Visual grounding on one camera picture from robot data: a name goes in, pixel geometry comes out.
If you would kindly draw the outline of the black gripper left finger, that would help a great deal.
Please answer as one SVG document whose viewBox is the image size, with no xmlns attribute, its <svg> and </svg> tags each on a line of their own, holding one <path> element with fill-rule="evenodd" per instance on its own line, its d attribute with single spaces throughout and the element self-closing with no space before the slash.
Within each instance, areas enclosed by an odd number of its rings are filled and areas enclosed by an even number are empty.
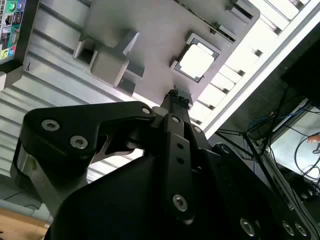
<svg viewBox="0 0 320 240">
<path fill-rule="evenodd" d="M 191 156 L 179 93 L 159 107 L 140 101 L 38 108 L 22 127 L 11 170 L 46 204 L 53 220 L 74 192 L 142 157 Z"/>
</svg>

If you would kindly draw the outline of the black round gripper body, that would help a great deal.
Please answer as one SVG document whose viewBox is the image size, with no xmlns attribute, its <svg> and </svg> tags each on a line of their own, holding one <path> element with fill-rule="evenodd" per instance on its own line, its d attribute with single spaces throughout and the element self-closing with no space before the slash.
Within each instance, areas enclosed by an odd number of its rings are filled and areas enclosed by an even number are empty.
<svg viewBox="0 0 320 240">
<path fill-rule="evenodd" d="M 48 240 L 310 240 L 300 217 L 225 144 L 141 157 L 77 190 Z"/>
</svg>

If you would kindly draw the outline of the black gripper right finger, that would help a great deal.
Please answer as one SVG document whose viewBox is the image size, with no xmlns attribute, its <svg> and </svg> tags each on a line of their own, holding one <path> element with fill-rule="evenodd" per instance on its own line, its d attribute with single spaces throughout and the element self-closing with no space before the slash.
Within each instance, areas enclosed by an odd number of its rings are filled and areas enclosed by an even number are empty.
<svg viewBox="0 0 320 240">
<path fill-rule="evenodd" d="M 204 132 L 191 123 L 189 116 L 189 100 L 179 97 L 181 116 L 184 122 L 184 137 L 190 143 L 191 166 L 195 171 L 205 172 L 208 170 L 208 155 L 212 150 Z"/>
</svg>

